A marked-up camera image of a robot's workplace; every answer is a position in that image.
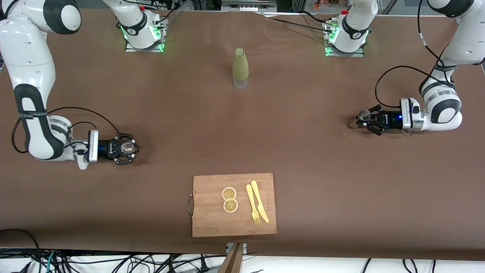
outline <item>black band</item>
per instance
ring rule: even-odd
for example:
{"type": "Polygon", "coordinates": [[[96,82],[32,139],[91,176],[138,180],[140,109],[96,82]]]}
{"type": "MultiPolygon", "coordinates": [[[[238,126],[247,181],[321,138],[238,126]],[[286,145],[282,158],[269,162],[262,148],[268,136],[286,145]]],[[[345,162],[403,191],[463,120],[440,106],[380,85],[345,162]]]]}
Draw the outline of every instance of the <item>black band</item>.
{"type": "Polygon", "coordinates": [[[450,18],[455,18],[464,14],[472,4],[473,0],[450,0],[446,6],[437,9],[430,5],[428,0],[428,5],[432,10],[444,14],[450,18]]]}
{"type": "Polygon", "coordinates": [[[347,16],[345,16],[343,18],[343,20],[342,20],[342,26],[343,26],[343,29],[345,30],[345,32],[349,34],[349,36],[350,36],[350,38],[352,40],[359,40],[367,32],[367,30],[369,29],[369,28],[366,28],[364,30],[356,30],[356,29],[353,29],[347,23],[347,16]]]}
{"type": "Polygon", "coordinates": [[[423,97],[423,99],[424,99],[424,95],[426,95],[426,92],[428,92],[429,90],[431,90],[431,88],[436,87],[436,86],[439,86],[439,85],[442,85],[442,83],[440,83],[440,82],[434,82],[434,83],[428,85],[425,89],[423,89],[421,91],[421,96],[423,97]]]}
{"type": "Polygon", "coordinates": [[[145,27],[147,22],[146,13],[144,13],[143,11],[140,12],[143,14],[143,18],[140,20],[140,22],[138,22],[138,24],[134,26],[125,26],[120,23],[121,27],[125,30],[126,33],[128,33],[128,35],[136,36],[138,35],[138,32],[145,27]]]}
{"type": "Polygon", "coordinates": [[[51,124],[50,127],[52,128],[52,130],[65,135],[66,138],[68,137],[66,130],[64,130],[60,126],[51,124]]]}
{"type": "Polygon", "coordinates": [[[51,158],[44,158],[46,160],[55,159],[62,155],[64,152],[64,144],[54,135],[49,127],[49,120],[47,119],[47,110],[44,108],[44,104],[42,102],[42,96],[37,88],[32,85],[28,84],[19,84],[15,86],[14,89],[15,101],[17,104],[17,111],[20,119],[22,119],[22,125],[25,131],[25,148],[29,149],[29,142],[30,142],[30,132],[29,127],[27,125],[28,119],[38,118],[39,124],[42,129],[42,134],[44,138],[47,140],[49,145],[54,150],[54,154],[51,158]],[[24,98],[28,98],[32,101],[35,111],[24,111],[22,100],[24,98]]]}
{"type": "Polygon", "coordinates": [[[438,62],[435,63],[435,69],[438,70],[438,71],[442,71],[442,72],[448,72],[448,71],[451,71],[453,69],[456,69],[457,67],[458,67],[458,65],[450,66],[450,67],[442,67],[441,65],[438,64],[438,62]]]}
{"type": "Polygon", "coordinates": [[[61,13],[65,6],[74,6],[79,11],[78,4],[74,0],[46,0],[44,2],[44,19],[49,28],[55,33],[74,34],[78,32],[79,28],[70,30],[62,22],[61,13]]]}

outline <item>cutting board handle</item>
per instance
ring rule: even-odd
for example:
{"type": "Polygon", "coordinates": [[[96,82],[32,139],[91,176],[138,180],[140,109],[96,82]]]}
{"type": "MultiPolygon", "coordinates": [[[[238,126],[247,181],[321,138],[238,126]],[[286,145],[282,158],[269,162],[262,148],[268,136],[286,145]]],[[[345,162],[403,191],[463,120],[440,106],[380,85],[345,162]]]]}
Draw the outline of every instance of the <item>cutting board handle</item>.
{"type": "Polygon", "coordinates": [[[190,200],[193,200],[193,199],[194,199],[194,191],[192,191],[190,193],[190,196],[189,196],[189,215],[190,215],[190,218],[194,218],[194,213],[190,212],[190,200]]]}

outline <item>white floor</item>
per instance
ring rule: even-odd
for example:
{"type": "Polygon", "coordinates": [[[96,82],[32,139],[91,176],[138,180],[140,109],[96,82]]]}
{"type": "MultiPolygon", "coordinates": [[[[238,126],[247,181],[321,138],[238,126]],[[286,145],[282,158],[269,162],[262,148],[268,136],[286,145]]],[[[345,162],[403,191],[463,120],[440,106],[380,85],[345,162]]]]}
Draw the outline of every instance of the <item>white floor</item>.
{"type": "MultiPolygon", "coordinates": [[[[97,261],[107,259],[119,259],[126,256],[82,256],[72,258],[72,261],[97,261]]],[[[187,260],[197,258],[200,255],[183,255],[179,259],[187,260]]],[[[156,255],[155,261],[165,261],[168,255],[156,255]]],[[[29,262],[28,258],[11,258],[0,260],[0,273],[19,272],[25,264],[29,262]]],[[[223,257],[207,258],[208,267],[220,266],[224,261],[223,257]]],[[[245,256],[242,263],[241,273],[361,273],[366,259],[363,258],[310,258],[310,257],[275,257],[275,256],[245,256]]],[[[105,262],[98,264],[73,264],[73,267],[81,273],[109,273],[119,261],[105,262]]],[[[431,273],[432,261],[415,260],[418,273],[431,273]]],[[[119,270],[120,273],[128,272],[129,263],[119,270]]],[[[193,265],[200,267],[200,261],[193,262],[193,265]]],[[[412,264],[408,261],[408,267],[414,273],[412,264]]],[[[38,265],[32,263],[28,273],[37,273],[38,265]]],[[[152,273],[153,267],[138,266],[133,273],[152,273]]],[[[184,265],[176,270],[177,273],[197,272],[190,265],[184,265]]],[[[366,273],[407,273],[400,259],[372,259],[367,267],[366,273]]],[[[478,261],[444,261],[436,262],[435,273],[485,273],[485,262],[478,261]]]]}

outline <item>metal mounting plate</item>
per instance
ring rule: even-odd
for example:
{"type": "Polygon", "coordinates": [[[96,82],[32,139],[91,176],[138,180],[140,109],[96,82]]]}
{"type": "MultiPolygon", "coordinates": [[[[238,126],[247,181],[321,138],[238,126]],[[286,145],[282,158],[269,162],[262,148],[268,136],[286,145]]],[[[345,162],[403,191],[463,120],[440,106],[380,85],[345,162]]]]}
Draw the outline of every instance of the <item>metal mounting plate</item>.
{"type": "MultiPolygon", "coordinates": [[[[329,29],[328,25],[322,23],[323,29],[329,29]]],[[[323,40],[325,43],[325,55],[326,56],[337,56],[337,57],[364,57],[364,47],[360,46],[359,49],[354,53],[346,53],[338,50],[332,43],[328,40],[330,39],[330,33],[323,33],[323,40]]]]}
{"type": "Polygon", "coordinates": [[[128,41],[126,41],[125,52],[163,52],[165,50],[165,38],[167,37],[168,18],[165,18],[157,26],[162,27],[155,32],[156,34],[160,33],[160,40],[145,49],[134,48],[128,41]]]}

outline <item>metal handle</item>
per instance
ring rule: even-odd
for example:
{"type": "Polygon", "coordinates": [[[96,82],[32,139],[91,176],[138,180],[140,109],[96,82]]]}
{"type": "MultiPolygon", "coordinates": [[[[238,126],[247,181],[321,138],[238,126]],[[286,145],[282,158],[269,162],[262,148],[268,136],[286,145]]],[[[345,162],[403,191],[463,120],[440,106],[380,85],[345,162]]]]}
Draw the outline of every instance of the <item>metal handle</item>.
{"type": "Polygon", "coordinates": [[[189,196],[189,202],[188,202],[189,203],[189,205],[188,205],[188,207],[189,207],[188,211],[189,211],[189,215],[190,215],[190,218],[191,219],[194,218],[194,213],[193,212],[190,213],[190,200],[193,200],[193,199],[194,199],[194,191],[191,192],[191,194],[189,196]]]}

